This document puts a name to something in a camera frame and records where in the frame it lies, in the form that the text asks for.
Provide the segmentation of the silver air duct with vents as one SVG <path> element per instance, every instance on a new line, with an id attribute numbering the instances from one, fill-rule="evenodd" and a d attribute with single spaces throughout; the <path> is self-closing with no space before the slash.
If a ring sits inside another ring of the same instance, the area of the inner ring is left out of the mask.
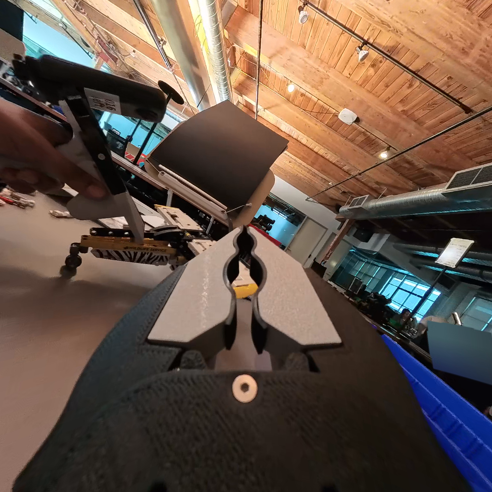
<path id="1" fill-rule="evenodd" d="M 457 171 L 450 181 L 435 187 L 378 199 L 364 197 L 363 202 L 353 205 L 361 199 L 341 207 L 339 215 L 361 220 L 490 211 L 491 163 Z"/>

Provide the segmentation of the spiral silver ventilation duct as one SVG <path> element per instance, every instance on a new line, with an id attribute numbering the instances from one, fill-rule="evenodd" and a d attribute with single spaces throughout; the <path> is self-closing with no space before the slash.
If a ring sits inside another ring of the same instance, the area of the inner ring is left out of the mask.
<path id="1" fill-rule="evenodd" d="M 151 1 L 198 111 L 233 102 L 220 1 Z"/>

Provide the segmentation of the person's left hand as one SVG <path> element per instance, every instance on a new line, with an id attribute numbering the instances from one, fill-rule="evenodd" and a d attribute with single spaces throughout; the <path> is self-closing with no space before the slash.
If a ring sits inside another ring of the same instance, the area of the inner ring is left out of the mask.
<path id="1" fill-rule="evenodd" d="M 50 194 L 69 185 L 88 199 L 105 198 L 106 187 L 59 152 L 71 138 L 58 123 L 1 99 L 1 157 L 22 164 L 1 168 L 1 182 L 20 193 Z"/>

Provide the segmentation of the blue plastic bin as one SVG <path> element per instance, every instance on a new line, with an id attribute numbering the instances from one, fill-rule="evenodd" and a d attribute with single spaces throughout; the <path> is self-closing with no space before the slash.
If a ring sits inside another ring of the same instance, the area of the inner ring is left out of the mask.
<path id="1" fill-rule="evenodd" d="M 444 451 L 474 491 L 491 491 L 491 421 L 397 342 L 382 339 Z"/>

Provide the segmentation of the pile of lego pieces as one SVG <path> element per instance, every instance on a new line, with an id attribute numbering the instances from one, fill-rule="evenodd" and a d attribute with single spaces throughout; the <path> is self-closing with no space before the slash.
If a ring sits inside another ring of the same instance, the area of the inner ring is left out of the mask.
<path id="1" fill-rule="evenodd" d="M 1 190 L 1 205 L 3 204 L 26 209 L 35 207 L 36 202 L 32 199 L 22 197 L 10 188 L 3 188 Z M 48 214 L 54 218 L 73 218 L 71 213 L 68 211 L 48 210 Z"/>

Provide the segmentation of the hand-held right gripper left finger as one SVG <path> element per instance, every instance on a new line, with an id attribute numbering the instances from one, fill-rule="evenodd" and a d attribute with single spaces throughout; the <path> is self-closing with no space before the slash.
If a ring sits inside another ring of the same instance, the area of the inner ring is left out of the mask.
<path id="1" fill-rule="evenodd" d="M 150 330 L 157 347 L 197 350 L 207 362 L 238 362 L 248 329 L 248 299 L 238 298 L 229 279 L 240 276 L 236 238 L 228 233 L 189 261 Z"/>

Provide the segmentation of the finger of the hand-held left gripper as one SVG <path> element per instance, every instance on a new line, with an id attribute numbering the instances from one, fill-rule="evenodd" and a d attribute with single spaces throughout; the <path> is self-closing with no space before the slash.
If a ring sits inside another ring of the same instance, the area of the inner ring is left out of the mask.
<path id="1" fill-rule="evenodd" d="M 88 199 L 77 194 L 66 205 L 71 216 L 80 220 L 100 220 L 124 217 L 137 243 L 144 242 L 145 226 L 137 206 L 126 191 L 108 195 L 101 200 Z"/>

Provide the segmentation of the white sign on pole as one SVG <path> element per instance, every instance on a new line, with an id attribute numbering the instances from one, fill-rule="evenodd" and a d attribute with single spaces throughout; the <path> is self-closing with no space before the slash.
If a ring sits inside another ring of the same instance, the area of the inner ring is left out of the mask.
<path id="1" fill-rule="evenodd" d="M 434 292 L 435 286 L 438 284 L 440 277 L 446 272 L 462 273 L 463 268 L 460 267 L 461 262 L 469 253 L 471 247 L 474 245 L 473 240 L 452 238 L 441 251 L 438 257 L 434 260 L 434 265 L 440 268 L 440 273 L 432 282 L 428 290 L 422 296 L 421 300 L 413 308 L 410 317 L 414 317 L 420 310 L 421 306 Z"/>

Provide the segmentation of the zebra striped lego plane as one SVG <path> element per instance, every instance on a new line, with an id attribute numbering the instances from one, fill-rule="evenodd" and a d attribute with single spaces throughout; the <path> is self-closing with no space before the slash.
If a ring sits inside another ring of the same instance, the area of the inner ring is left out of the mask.
<path id="1" fill-rule="evenodd" d="M 69 254 L 59 274 L 70 279 L 90 252 L 96 258 L 168 266 L 171 271 L 204 253 L 215 241 L 186 213 L 175 207 L 155 206 L 158 216 L 142 216 L 145 226 L 143 243 L 137 243 L 129 227 L 91 228 L 78 243 L 70 245 Z"/>

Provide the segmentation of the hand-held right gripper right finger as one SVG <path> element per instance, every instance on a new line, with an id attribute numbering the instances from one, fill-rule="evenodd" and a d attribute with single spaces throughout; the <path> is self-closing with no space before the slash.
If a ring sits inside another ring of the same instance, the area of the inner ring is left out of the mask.
<path id="1" fill-rule="evenodd" d="M 257 284 L 251 336 L 258 354 L 279 361 L 291 353 L 342 345 L 302 264 L 265 236 L 246 228 L 251 239 L 250 274 Z"/>

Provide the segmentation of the black disc on pole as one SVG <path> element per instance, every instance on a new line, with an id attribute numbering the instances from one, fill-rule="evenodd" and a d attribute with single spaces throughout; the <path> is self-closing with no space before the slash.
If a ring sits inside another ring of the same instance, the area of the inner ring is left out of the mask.
<path id="1" fill-rule="evenodd" d="M 164 82 L 163 80 L 158 80 L 157 84 L 160 90 L 166 96 L 166 104 L 168 104 L 169 101 L 173 101 L 178 105 L 184 104 L 184 99 L 180 95 L 180 93 L 176 91 L 173 87 L 171 87 L 168 83 Z"/>

